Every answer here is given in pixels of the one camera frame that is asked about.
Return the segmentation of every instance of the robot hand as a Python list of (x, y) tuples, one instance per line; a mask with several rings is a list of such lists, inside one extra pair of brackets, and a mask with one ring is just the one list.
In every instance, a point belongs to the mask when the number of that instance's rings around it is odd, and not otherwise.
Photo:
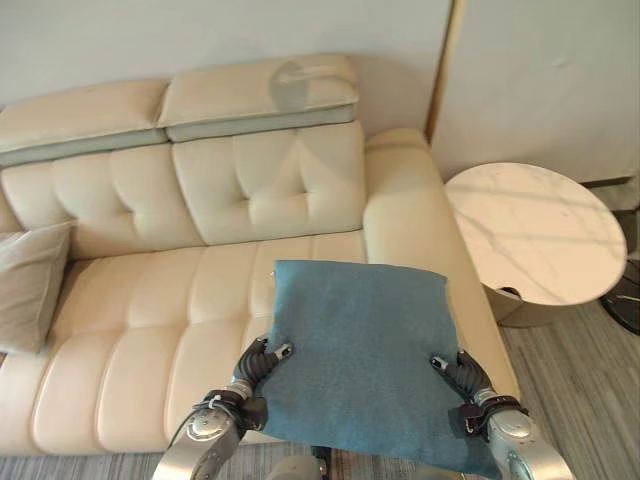
[(471, 355), (458, 352), (455, 364), (434, 355), (431, 365), (465, 400), (459, 413), (467, 435), (482, 435), (512, 479), (575, 480), (564, 459), (542, 438), (529, 412), (514, 397), (498, 395)]
[(247, 430), (264, 428), (267, 404), (254, 396), (255, 388), (293, 353), (290, 344), (273, 353), (266, 353), (266, 348), (266, 336), (256, 338), (240, 357), (229, 385), (211, 390), (193, 406), (152, 480), (213, 480)]

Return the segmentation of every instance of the sofa armrest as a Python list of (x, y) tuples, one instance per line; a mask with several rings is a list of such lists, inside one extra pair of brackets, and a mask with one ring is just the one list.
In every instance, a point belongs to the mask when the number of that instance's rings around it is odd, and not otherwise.
[(520, 396), (518, 383), (422, 134), (398, 129), (369, 139), (363, 227), (369, 263), (430, 270), (448, 280), (458, 341), (489, 373), (496, 390)]

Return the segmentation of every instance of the baseboard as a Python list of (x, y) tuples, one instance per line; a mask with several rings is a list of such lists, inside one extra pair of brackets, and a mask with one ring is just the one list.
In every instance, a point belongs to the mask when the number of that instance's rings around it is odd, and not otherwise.
[(630, 181), (632, 178), (633, 176), (605, 178), (604, 180), (593, 180), (591, 182), (582, 182), (580, 185), (586, 188), (611, 187), (614, 185), (623, 185), (628, 181)]

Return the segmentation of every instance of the blue pillow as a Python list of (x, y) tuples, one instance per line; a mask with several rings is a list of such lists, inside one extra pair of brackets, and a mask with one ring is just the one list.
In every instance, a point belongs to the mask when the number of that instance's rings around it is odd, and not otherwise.
[(263, 383), (265, 433), (500, 478), (481, 438), (454, 434), (460, 397), (429, 365), (455, 358), (447, 279), (413, 268), (278, 261), (269, 345), (294, 354)]

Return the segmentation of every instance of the sofa seat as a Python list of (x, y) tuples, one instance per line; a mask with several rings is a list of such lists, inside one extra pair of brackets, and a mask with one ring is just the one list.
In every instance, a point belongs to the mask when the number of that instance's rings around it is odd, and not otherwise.
[(163, 450), (269, 330), (276, 259), (363, 262), (362, 231), (75, 262), (48, 351), (0, 369), (0, 388), (22, 382), (2, 388), (3, 453)]

